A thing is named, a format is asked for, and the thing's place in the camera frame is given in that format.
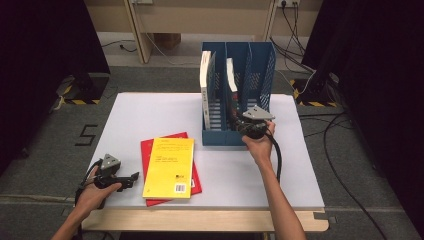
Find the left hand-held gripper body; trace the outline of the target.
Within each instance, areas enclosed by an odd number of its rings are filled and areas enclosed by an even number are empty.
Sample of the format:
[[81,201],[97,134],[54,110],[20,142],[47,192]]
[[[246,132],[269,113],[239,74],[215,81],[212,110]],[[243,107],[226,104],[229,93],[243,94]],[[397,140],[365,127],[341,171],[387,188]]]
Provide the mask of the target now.
[[110,154],[106,154],[99,160],[98,168],[95,172],[94,184],[104,189],[115,183],[122,183],[123,179],[116,176],[116,172],[121,167],[121,161]]

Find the dark blue book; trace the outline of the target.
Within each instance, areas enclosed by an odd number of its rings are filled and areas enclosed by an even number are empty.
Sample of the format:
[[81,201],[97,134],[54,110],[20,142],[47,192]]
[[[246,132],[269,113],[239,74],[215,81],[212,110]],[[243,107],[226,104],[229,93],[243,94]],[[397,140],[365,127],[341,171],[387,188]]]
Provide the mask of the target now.
[[233,129],[236,128],[236,122],[238,120],[239,112],[239,101],[238,101],[238,87],[235,81],[233,59],[228,58],[226,60],[227,66],[227,83],[228,83],[228,110],[229,110],[229,121]]

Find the black curtain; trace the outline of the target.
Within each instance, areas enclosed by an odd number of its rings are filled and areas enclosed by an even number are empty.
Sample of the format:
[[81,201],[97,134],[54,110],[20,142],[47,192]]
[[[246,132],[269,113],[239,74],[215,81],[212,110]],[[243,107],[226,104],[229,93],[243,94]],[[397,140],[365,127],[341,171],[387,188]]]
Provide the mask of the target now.
[[0,0],[0,175],[29,144],[71,75],[109,67],[84,0]]
[[322,0],[305,63],[335,74],[377,168],[424,237],[424,0]]

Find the blue plastic file rack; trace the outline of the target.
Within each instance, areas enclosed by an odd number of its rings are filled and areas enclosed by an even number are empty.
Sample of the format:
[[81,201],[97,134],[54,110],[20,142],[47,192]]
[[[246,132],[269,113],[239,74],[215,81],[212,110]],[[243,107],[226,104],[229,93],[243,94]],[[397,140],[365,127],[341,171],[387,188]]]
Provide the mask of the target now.
[[268,111],[276,62],[274,47],[269,42],[204,42],[202,52],[206,50],[215,54],[214,81],[208,84],[211,129],[204,128],[202,112],[202,144],[241,146],[242,134],[229,121],[226,60],[233,59],[238,113],[255,105]]

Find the white table cover sheet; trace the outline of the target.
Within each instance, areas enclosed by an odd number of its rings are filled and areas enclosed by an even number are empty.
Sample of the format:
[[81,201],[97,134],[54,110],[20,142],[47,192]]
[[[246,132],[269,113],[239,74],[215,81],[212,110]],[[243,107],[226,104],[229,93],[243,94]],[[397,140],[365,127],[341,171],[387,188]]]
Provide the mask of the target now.
[[[282,152],[280,185],[298,210],[324,206],[292,97],[273,94],[274,138]],[[244,208],[268,206],[259,170],[245,146],[202,144],[202,101],[198,93],[120,93],[117,95],[92,160],[110,154],[121,161],[118,174],[142,171],[143,140],[185,132],[195,140],[194,161],[202,192],[163,208]]]

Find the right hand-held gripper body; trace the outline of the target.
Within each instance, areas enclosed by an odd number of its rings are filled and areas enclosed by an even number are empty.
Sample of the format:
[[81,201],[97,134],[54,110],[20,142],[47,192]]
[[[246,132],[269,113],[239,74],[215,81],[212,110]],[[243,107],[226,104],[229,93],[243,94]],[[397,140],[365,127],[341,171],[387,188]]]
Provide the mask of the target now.
[[261,107],[255,105],[242,113],[244,124],[237,131],[252,139],[260,139],[267,130],[267,121],[273,120],[275,116]]

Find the brown cardboard box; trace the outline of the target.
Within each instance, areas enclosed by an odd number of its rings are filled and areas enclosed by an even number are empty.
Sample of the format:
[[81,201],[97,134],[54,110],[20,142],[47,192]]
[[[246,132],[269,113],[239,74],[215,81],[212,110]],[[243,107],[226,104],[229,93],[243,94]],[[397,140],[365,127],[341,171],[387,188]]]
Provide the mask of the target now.
[[155,43],[162,48],[172,50],[181,43],[180,33],[155,33]]

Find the red book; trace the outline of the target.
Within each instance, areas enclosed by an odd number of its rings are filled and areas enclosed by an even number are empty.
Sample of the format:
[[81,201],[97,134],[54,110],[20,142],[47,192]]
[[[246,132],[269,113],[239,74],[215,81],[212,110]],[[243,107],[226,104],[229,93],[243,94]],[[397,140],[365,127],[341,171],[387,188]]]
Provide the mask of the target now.
[[[186,132],[180,132],[175,133],[171,135],[167,135],[167,138],[187,138],[188,134]],[[143,180],[146,180],[149,161],[150,161],[150,154],[153,147],[153,139],[147,139],[140,142],[140,148],[141,148],[141,161],[142,161],[142,169],[143,169]],[[200,178],[198,176],[196,164],[193,164],[192,166],[192,180],[191,180],[191,194],[199,194],[202,192],[202,186],[200,182]],[[169,202],[169,199],[146,199],[146,206],[152,207],[155,205],[163,204],[166,202]]]

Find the person's right hand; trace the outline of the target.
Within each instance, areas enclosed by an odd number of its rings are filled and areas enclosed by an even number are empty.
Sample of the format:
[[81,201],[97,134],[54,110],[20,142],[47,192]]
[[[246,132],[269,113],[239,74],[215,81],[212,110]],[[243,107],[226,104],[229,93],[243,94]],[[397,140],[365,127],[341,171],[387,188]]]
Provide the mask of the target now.
[[272,167],[271,151],[272,141],[269,139],[275,132],[275,124],[272,121],[267,121],[267,130],[264,136],[260,139],[252,139],[248,136],[243,136],[242,141],[246,144],[248,151],[253,157],[255,163],[260,167]]

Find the stand base with hazard tape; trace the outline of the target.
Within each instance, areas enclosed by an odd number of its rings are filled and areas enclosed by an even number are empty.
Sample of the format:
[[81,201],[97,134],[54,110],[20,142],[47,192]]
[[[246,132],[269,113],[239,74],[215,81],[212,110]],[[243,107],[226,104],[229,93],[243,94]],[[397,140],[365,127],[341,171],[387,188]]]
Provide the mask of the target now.
[[109,78],[108,74],[92,73],[87,81],[80,81],[70,75],[63,81],[65,87],[59,90],[60,102],[72,105],[97,105]]
[[337,101],[325,80],[316,80],[314,73],[306,79],[289,81],[295,103],[301,106],[336,107]]

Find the person's left hand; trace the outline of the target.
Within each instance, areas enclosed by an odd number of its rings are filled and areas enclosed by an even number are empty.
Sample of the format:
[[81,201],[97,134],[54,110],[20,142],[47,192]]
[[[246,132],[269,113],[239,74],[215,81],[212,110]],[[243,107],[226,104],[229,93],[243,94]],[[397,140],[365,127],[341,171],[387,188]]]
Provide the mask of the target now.
[[96,170],[97,168],[94,168],[89,174],[89,179],[83,183],[82,193],[75,206],[75,211],[84,217],[99,208],[103,200],[122,187],[121,183],[114,183],[104,189],[98,188],[92,180]]

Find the light wooden desk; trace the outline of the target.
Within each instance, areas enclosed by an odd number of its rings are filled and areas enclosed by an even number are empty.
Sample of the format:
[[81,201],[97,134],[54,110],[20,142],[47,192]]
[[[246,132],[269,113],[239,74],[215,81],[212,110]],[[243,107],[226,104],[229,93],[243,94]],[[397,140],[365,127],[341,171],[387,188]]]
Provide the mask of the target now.
[[151,59],[155,33],[270,37],[311,35],[323,0],[300,0],[295,8],[279,8],[277,0],[84,0],[95,30],[130,33],[140,62]]

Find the white book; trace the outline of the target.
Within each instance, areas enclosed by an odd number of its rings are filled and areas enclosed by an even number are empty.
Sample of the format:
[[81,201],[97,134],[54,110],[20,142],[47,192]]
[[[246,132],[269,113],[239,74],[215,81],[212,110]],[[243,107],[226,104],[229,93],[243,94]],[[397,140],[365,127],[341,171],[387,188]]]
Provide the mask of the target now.
[[215,54],[211,51],[203,51],[200,62],[199,85],[202,97],[202,112],[204,128],[211,129],[210,113],[209,113],[209,95],[210,89],[208,84],[214,81],[214,57]]

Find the yellow book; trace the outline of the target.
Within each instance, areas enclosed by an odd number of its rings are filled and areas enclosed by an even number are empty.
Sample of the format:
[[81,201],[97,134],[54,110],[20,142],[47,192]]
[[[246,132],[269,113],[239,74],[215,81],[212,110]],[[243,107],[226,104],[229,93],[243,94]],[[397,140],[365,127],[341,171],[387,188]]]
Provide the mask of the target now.
[[155,138],[142,197],[188,199],[194,154],[192,138]]

